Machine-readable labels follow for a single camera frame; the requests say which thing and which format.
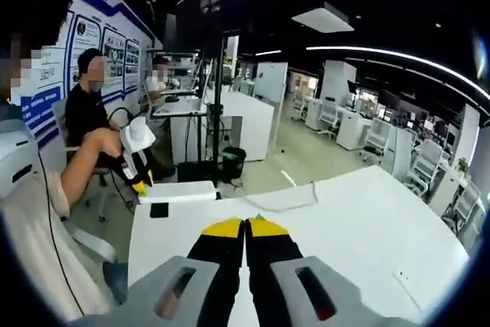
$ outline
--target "potted plant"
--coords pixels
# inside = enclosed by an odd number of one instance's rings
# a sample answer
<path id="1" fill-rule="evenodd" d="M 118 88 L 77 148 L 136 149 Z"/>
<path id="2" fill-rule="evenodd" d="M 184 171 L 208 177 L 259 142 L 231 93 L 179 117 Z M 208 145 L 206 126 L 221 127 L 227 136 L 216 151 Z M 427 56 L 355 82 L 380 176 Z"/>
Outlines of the potted plant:
<path id="1" fill-rule="evenodd" d="M 468 176 L 468 174 L 469 174 L 469 164 L 468 164 L 468 162 L 466 161 L 466 159 L 464 157 L 458 159 L 458 162 L 457 162 L 457 165 L 456 165 L 456 170 L 458 172 L 461 172 L 463 177 Z"/>

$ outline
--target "black trash bin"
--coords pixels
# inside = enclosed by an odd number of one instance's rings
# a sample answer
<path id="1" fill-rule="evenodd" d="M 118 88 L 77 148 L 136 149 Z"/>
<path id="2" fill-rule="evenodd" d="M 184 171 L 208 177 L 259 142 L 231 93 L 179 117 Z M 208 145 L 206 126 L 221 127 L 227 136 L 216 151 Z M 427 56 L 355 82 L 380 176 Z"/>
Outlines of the black trash bin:
<path id="1" fill-rule="evenodd" d="M 243 163 L 247 154 L 244 149 L 229 146 L 223 150 L 223 171 L 221 180 L 229 183 L 242 175 Z"/>

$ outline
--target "black smartphone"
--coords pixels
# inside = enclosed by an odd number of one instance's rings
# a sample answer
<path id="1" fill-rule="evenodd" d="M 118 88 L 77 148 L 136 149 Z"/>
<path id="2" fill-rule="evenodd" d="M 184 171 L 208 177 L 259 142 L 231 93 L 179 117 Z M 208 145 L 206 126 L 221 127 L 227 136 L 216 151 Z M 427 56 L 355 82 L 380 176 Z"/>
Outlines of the black smartphone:
<path id="1" fill-rule="evenodd" d="M 164 218 L 168 217 L 168 202 L 164 203 L 152 203 L 150 208 L 151 218 Z"/>

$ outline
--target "ceiling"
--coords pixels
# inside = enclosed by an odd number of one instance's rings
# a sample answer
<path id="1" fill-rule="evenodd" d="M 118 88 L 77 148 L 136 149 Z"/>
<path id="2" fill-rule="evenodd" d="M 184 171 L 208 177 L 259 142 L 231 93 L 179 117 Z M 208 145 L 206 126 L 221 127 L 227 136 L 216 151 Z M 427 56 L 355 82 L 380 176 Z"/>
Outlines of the ceiling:
<path id="1" fill-rule="evenodd" d="M 125 0 L 163 35 L 165 15 L 175 10 L 178 0 L 152 1 L 154 14 L 144 0 Z M 348 17 L 353 32 L 322 34 L 301 26 L 291 17 L 327 2 Z M 240 37 L 239 54 L 281 50 L 281 54 L 257 60 L 284 60 L 300 70 L 322 73 L 326 59 L 346 57 L 380 60 L 436 78 L 462 91 L 472 105 L 480 106 L 481 123 L 490 119 L 490 102 L 459 78 L 424 64 L 399 57 L 358 51 L 307 51 L 309 46 L 373 47 L 421 57 L 442 64 L 475 81 L 472 33 L 490 38 L 490 17 L 482 5 L 486 0 L 252 0 L 251 32 Z M 460 93 L 404 69 L 362 60 L 346 60 L 358 68 L 358 81 L 374 90 L 388 89 L 414 95 L 412 103 L 457 122 L 467 99 Z"/>

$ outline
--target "black pole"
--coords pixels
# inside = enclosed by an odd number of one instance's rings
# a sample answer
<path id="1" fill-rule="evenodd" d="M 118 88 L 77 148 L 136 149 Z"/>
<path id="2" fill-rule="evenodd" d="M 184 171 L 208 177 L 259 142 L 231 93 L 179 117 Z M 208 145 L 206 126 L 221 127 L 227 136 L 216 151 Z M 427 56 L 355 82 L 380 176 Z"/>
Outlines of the black pole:
<path id="1" fill-rule="evenodd" d="M 216 81 L 214 83 L 214 106 L 213 106 L 213 183 L 217 188 L 218 170 L 217 157 L 220 145 L 220 114 L 221 114 L 221 75 L 223 74 L 223 54 L 227 38 L 221 37 L 220 54 L 217 58 Z"/>
<path id="2" fill-rule="evenodd" d="M 201 55 L 201 67 L 199 68 L 199 87 L 198 87 L 198 96 L 200 98 L 203 97 L 202 86 L 203 86 L 203 77 L 204 77 L 204 52 Z M 201 139 L 201 124 L 202 118 L 201 115 L 198 115 L 198 163 L 202 161 L 202 139 Z"/>

